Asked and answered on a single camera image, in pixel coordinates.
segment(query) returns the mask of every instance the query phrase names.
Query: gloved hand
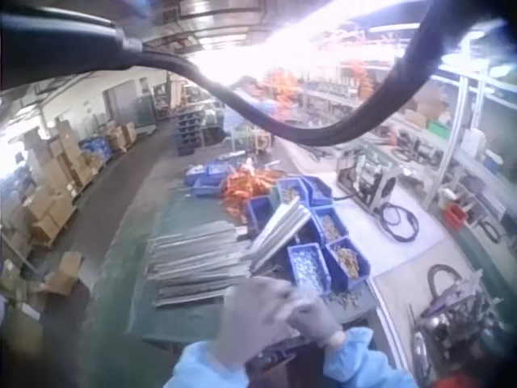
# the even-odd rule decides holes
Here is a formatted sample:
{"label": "gloved hand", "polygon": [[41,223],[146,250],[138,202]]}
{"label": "gloved hand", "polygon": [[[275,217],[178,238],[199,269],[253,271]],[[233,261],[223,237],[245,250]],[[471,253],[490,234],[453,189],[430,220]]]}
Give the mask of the gloved hand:
{"label": "gloved hand", "polygon": [[320,297],[314,298],[310,305],[294,310],[288,318],[288,324],[306,337],[317,341],[320,346],[331,344],[333,338],[341,343],[344,341],[343,328],[338,325]]}
{"label": "gloved hand", "polygon": [[274,340],[288,334],[287,318],[298,306],[285,280],[254,277],[233,288],[225,299],[212,354],[227,369],[242,367]]}

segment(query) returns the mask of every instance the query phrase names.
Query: red container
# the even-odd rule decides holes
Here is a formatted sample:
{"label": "red container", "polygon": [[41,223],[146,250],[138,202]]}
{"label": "red container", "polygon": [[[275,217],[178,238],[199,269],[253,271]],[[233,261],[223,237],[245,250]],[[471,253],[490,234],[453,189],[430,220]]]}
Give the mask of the red container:
{"label": "red container", "polygon": [[467,219],[467,213],[458,204],[451,203],[443,211],[443,218],[454,230],[458,231]]}

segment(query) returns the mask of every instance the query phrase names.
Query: wall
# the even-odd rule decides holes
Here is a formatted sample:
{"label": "wall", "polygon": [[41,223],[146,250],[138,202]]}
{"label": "wall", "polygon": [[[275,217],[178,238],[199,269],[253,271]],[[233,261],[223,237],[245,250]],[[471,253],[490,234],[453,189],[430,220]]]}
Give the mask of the wall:
{"label": "wall", "polygon": [[146,77],[149,87],[153,88],[166,81],[166,71],[133,67],[129,70],[99,71],[91,75],[81,74],[70,84],[53,92],[43,102],[43,114],[47,122],[57,117],[69,120],[80,138],[90,133],[88,122],[94,120],[94,115],[108,114],[104,104],[103,91],[121,83],[134,80],[137,94],[141,95],[140,78]]}

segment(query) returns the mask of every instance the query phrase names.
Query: workbench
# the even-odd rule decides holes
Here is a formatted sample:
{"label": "workbench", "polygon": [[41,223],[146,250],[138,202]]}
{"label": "workbench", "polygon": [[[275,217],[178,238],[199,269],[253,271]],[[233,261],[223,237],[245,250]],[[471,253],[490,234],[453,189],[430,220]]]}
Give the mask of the workbench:
{"label": "workbench", "polygon": [[[203,152],[194,155],[198,163],[207,162]],[[288,173],[297,173],[294,165],[280,152],[273,152],[263,162],[279,160],[275,166]],[[203,225],[204,223],[226,220],[235,222],[223,209],[221,201],[212,198],[190,196],[188,188],[178,187],[170,190],[170,197],[158,211],[153,236],[174,234]],[[210,340],[217,333],[222,307],[222,299],[212,299],[179,306],[155,308],[152,300],[156,289],[147,281],[145,274],[146,258],[143,258],[132,296],[127,333],[143,340],[164,344],[187,344],[199,340]],[[364,282],[353,291],[356,302],[345,308],[336,300],[329,302],[331,313],[343,325],[351,324],[377,308],[377,300]]]}

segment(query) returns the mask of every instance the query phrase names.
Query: green container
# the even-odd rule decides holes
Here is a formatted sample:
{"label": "green container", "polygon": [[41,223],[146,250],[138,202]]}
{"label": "green container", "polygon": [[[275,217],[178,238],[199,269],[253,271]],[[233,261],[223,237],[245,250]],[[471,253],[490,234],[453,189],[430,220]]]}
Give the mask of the green container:
{"label": "green container", "polygon": [[429,120],[427,130],[433,132],[435,135],[442,137],[445,140],[451,136],[451,129],[447,125],[434,120]]}

